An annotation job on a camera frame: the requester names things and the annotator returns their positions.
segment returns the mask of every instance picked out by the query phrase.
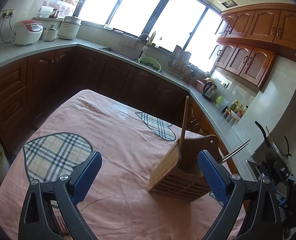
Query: blue gripper pad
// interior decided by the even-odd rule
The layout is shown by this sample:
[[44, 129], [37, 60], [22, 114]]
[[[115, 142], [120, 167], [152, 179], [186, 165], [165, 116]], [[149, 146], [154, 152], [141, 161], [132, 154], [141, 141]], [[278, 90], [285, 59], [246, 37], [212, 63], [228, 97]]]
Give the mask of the blue gripper pad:
[[77, 179], [74, 185], [74, 194], [71, 198], [71, 201], [74, 205], [77, 205], [77, 203], [82, 202], [85, 199], [92, 183], [95, 180], [95, 177], [101, 168], [102, 162], [103, 159], [101, 154], [97, 152]]
[[199, 152], [198, 165], [216, 199], [226, 205], [230, 198], [226, 193], [227, 179], [230, 177], [228, 171], [224, 166], [218, 164], [207, 150]]

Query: wooden utensil holder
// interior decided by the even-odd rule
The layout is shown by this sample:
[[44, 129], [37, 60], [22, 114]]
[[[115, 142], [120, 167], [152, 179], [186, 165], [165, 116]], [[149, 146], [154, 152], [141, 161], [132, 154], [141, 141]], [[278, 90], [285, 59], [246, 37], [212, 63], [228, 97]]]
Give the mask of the wooden utensil holder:
[[151, 173], [148, 191], [192, 202], [210, 192], [198, 165], [198, 153], [208, 150], [216, 161], [222, 156], [215, 135], [183, 140], [182, 151], [178, 139]]

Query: window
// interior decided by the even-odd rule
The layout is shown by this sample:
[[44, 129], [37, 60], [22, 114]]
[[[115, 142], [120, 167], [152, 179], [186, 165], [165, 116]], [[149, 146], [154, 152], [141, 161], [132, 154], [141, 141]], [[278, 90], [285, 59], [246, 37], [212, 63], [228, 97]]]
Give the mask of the window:
[[197, 0], [169, 0], [149, 35], [156, 31], [158, 45], [169, 51], [183, 47], [205, 8]]
[[118, 0], [86, 0], [79, 18], [83, 21], [104, 25]]
[[189, 62], [204, 72], [210, 71], [213, 67], [213, 60], [209, 57], [217, 44], [218, 37], [215, 32], [220, 19], [218, 14], [208, 10], [186, 48], [186, 51], [191, 53]]
[[122, 0], [110, 26], [139, 36], [160, 0]]

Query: green basket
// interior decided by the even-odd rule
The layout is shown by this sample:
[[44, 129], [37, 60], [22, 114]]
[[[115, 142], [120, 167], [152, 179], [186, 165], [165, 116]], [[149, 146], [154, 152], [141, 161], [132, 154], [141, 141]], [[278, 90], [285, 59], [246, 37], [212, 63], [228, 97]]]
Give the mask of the green basket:
[[151, 63], [156, 69], [150, 67], [150, 66], [146, 66], [146, 67], [149, 67], [149, 68], [152, 68], [156, 71], [161, 71], [161, 66], [159, 64], [158, 61], [154, 60], [153, 58], [150, 58], [150, 57], [141, 57], [138, 62], [144, 66], [146, 66], [144, 63]]

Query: wall socket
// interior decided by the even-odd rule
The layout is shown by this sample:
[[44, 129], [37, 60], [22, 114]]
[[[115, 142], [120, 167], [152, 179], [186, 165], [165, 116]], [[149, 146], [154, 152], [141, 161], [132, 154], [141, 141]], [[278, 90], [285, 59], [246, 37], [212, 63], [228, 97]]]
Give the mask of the wall socket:
[[224, 86], [225, 88], [228, 88], [228, 86], [230, 85], [229, 82], [222, 80], [220, 83], [222, 86]]
[[11, 17], [13, 17], [15, 15], [15, 11], [16, 11], [16, 8], [14, 8], [14, 9], [5, 9], [5, 10], [0, 11], [0, 19], [3, 18], [4, 14], [6, 14], [6, 16], [4, 18], [9, 17], [10, 15], [11, 15]]

